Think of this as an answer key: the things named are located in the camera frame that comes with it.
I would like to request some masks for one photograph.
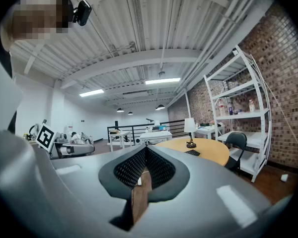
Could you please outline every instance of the cable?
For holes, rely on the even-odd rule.
[[[262,80],[263,80],[263,82],[266,84],[266,86],[268,87],[269,91],[272,93],[272,95],[273,95],[275,101],[277,102],[277,105],[278,105],[280,111],[282,112],[282,114],[283,114],[283,116],[284,116],[284,119],[285,119],[285,121],[286,121],[286,123],[287,123],[287,125],[288,125],[288,127],[289,127],[289,129],[290,129],[290,131],[292,132],[292,134],[293,134],[293,136],[294,136],[294,138],[295,138],[295,141],[296,141],[297,144],[298,144],[298,140],[297,140],[297,138],[296,138],[296,135],[295,135],[295,133],[293,132],[293,129],[292,129],[292,127],[290,126],[290,124],[289,124],[289,122],[288,122],[288,120],[287,120],[287,118],[286,118],[286,116],[285,116],[285,114],[284,114],[284,111],[282,110],[282,107],[280,106],[280,104],[279,104],[278,100],[276,99],[276,97],[275,97],[273,91],[270,89],[270,87],[268,86],[268,84],[266,83],[266,81],[264,80],[263,77],[262,77]]]

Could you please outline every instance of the floor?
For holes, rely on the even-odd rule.
[[[94,143],[95,151],[93,154],[110,152],[110,147],[107,145],[108,140],[101,140]],[[120,146],[113,146],[113,150],[121,149]],[[136,222],[147,208],[148,192],[151,191],[151,177],[147,169],[142,174],[142,185],[133,189],[132,207],[134,222]],[[288,174],[287,182],[280,180],[281,176]],[[286,172],[271,166],[264,166],[254,183],[251,182],[251,175],[242,172],[242,179],[255,186],[262,192],[273,204],[279,200],[292,194],[298,183],[298,174]]]

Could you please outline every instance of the fluorescent light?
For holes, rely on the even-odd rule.
[[[157,83],[167,83],[167,82],[178,82],[181,78],[165,78],[165,79],[157,79],[157,80],[149,80],[146,81],[146,85],[149,84],[157,84]]]
[[[87,93],[81,93],[80,96],[81,97],[85,97],[85,96],[89,96],[89,95],[94,95],[94,94],[98,94],[98,93],[103,93],[104,91],[102,89],[96,90],[96,91],[91,91],[91,92],[87,92]]]

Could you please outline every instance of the black mesh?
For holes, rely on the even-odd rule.
[[[152,189],[163,185],[175,174],[175,166],[151,149],[147,150],[146,161],[151,176]]]
[[[146,166],[146,148],[118,164],[114,168],[115,177],[133,189]]]

